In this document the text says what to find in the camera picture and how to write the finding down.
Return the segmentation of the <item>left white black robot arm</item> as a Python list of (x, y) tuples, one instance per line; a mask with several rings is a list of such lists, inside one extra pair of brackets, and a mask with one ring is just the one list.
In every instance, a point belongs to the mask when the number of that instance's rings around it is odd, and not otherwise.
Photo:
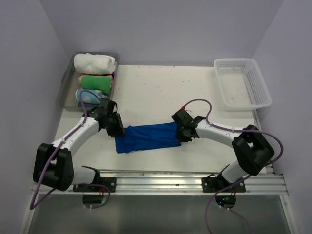
[(73, 166), (73, 157), (81, 146), (102, 129), (110, 137), (121, 137), (124, 128), (117, 103), (102, 99), (99, 106), (87, 110), (77, 125), (65, 136), (37, 148), (33, 181), (59, 191), (71, 185), (83, 185), (94, 192), (101, 187), (98, 169)]

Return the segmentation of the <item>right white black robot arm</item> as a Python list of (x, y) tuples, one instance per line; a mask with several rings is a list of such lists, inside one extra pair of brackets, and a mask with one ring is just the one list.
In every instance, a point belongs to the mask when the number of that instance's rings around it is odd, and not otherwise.
[(173, 114), (172, 119), (177, 124), (178, 141), (189, 142), (194, 138), (203, 138), (234, 150), (236, 161), (208, 181), (222, 191), (229, 191), (243, 176), (257, 175), (275, 154), (272, 146), (254, 125), (238, 130), (226, 130), (226, 127), (208, 124), (205, 117), (193, 118), (183, 109)]

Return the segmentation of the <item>white towel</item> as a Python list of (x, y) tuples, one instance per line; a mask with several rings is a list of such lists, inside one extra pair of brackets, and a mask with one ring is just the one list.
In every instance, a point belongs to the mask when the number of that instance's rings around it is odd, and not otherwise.
[(80, 73), (102, 75), (115, 71), (115, 58), (108, 55), (80, 53), (74, 56), (74, 68)]

